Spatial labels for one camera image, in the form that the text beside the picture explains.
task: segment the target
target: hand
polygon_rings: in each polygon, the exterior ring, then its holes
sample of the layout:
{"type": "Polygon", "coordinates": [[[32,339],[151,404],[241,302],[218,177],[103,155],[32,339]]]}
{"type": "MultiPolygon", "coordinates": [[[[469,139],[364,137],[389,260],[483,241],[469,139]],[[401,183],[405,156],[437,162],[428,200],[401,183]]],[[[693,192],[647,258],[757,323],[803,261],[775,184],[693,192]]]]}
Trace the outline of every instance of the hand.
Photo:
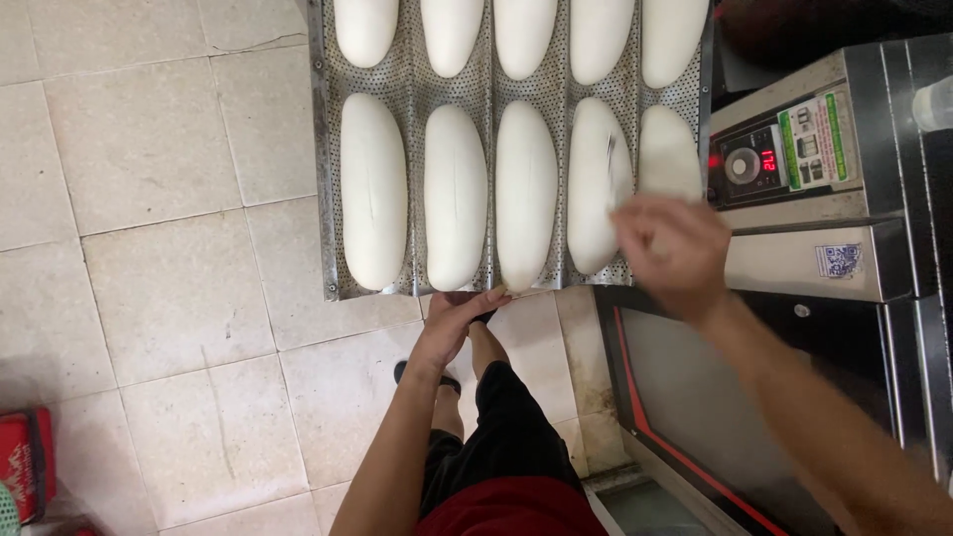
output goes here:
{"type": "Polygon", "coordinates": [[[708,205],[640,194],[612,220],[633,277],[670,313],[698,327],[729,296],[731,230],[708,205]]]}
{"type": "Polygon", "coordinates": [[[430,312],[417,339],[410,362],[442,373],[466,340],[470,320],[509,303],[506,288],[478,292],[438,292],[430,299],[430,312]]]}

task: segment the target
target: metal baking tray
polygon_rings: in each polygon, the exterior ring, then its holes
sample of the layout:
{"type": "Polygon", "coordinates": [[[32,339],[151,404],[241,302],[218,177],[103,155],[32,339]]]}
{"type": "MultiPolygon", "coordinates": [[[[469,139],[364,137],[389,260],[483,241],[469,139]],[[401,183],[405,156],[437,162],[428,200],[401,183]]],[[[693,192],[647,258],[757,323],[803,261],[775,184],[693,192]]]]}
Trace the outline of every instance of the metal baking tray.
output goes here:
{"type": "Polygon", "coordinates": [[[431,70],[424,44],[419,0],[401,0],[394,42],[387,56],[370,69],[351,65],[335,39],[333,0],[309,0],[311,80],[314,102],[314,145],[317,161],[321,220],[321,261],[324,299],[357,298],[376,291],[360,287],[344,259],[340,200],[340,119],[351,93],[370,93],[394,115],[407,156],[408,226],[404,264],[394,284],[381,294],[423,296],[434,292],[427,279],[427,240],[423,212],[424,131],[437,107],[453,103],[473,119],[486,155],[488,195],[483,257],[465,290],[486,290],[501,281],[496,257],[495,168],[496,132],[506,105],[525,100],[546,120],[556,148],[559,190],[549,256],[536,288],[560,289],[578,284],[632,285],[632,275],[621,256],[592,276],[573,266],[566,245],[566,181],[569,137],[577,103],[588,96],[605,101],[625,133],[633,170],[638,169],[639,118],[654,104],[664,104],[684,118],[700,148],[703,175],[707,175],[708,118],[710,114],[712,17],[708,20],[695,58],[681,77],[661,90],[642,81],[639,70],[640,1],[636,4],[629,39],[612,72],[592,86],[579,85],[569,69],[569,4],[559,0],[556,27],[542,64],[529,78],[511,80],[497,60],[493,37],[493,0],[486,0],[473,53],[463,71],[441,78],[431,70]]]}

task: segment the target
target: red trim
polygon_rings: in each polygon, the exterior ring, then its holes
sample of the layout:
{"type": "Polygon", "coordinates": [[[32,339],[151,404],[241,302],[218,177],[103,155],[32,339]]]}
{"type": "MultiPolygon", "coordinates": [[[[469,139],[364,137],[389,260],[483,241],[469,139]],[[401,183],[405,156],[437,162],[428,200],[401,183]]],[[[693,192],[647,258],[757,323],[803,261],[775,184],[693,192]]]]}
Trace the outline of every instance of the red trim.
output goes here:
{"type": "Polygon", "coordinates": [[[629,398],[632,399],[632,413],[636,420],[636,428],[646,436],[649,437],[652,441],[657,443],[660,447],[668,451],[669,454],[674,456],[676,460],[684,464],[686,467],[692,470],[695,474],[699,475],[702,480],[706,481],[709,485],[714,487],[718,493],[724,495],[729,501],[734,503],[737,507],[744,510],[746,514],[751,516],[752,519],[762,524],[765,528],[768,529],[772,534],[776,536],[787,536],[787,532],[781,530],[781,528],[773,523],[763,514],[758,512],[754,507],[743,501],[738,495],[735,495],[730,489],[725,487],[724,484],[715,480],[715,478],[704,471],[701,467],[697,466],[687,456],[679,452],[674,446],[670,445],[667,441],[659,437],[652,429],[649,427],[649,421],[645,417],[645,411],[642,409],[642,402],[639,399],[639,392],[636,389],[636,382],[632,377],[632,370],[629,365],[629,352],[625,345],[625,336],[622,331],[622,318],[619,314],[618,307],[613,307],[616,313],[616,329],[618,331],[618,346],[622,350],[622,362],[625,363],[625,379],[629,383],[629,398]]]}

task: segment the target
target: red led display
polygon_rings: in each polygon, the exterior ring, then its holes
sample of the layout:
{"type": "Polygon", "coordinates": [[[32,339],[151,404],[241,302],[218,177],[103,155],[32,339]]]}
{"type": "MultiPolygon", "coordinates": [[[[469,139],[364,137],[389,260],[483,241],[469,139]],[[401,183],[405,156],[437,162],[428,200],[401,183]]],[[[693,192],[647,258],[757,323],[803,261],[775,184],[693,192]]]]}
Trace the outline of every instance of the red led display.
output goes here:
{"type": "Polygon", "coordinates": [[[761,151],[761,166],[766,172],[773,172],[778,169],[774,151],[761,151]]]}

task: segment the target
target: qr code sticker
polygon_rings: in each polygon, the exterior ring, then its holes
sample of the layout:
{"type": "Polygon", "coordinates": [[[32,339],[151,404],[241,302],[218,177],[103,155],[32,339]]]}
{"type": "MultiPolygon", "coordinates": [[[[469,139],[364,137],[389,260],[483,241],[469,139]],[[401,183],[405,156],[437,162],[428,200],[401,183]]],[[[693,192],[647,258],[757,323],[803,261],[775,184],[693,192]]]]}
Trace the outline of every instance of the qr code sticker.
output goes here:
{"type": "Polygon", "coordinates": [[[851,278],[861,271],[860,244],[831,244],[814,247],[822,278],[851,278]]]}

